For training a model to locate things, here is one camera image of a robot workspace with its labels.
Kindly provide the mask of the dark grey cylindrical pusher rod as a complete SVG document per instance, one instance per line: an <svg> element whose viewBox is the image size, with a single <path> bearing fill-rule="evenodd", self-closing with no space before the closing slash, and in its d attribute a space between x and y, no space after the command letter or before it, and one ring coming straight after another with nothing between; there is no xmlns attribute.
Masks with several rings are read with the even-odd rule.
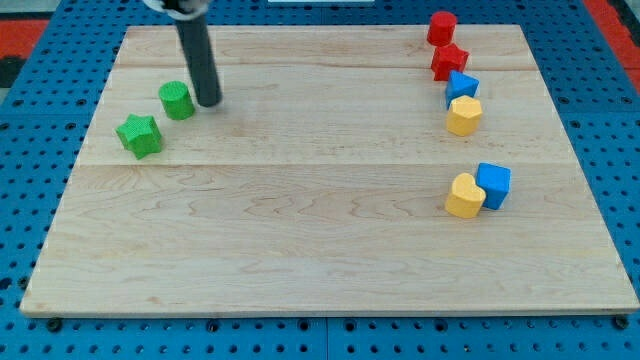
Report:
<svg viewBox="0 0 640 360"><path fill-rule="evenodd" d="M202 107L214 107L222 101L206 16L177 20L176 28L196 99Z"/></svg>

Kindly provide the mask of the white rod mount collar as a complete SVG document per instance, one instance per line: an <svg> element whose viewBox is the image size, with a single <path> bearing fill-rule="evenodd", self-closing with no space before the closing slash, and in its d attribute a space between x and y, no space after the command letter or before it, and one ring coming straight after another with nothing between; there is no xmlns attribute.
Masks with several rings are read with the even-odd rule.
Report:
<svg viewBox="0 0 640 360"><path fill-rule="evenodd" d="M210 0L143 0L143 3L174 20L193 20L204 15L210 6Z"/></svg>

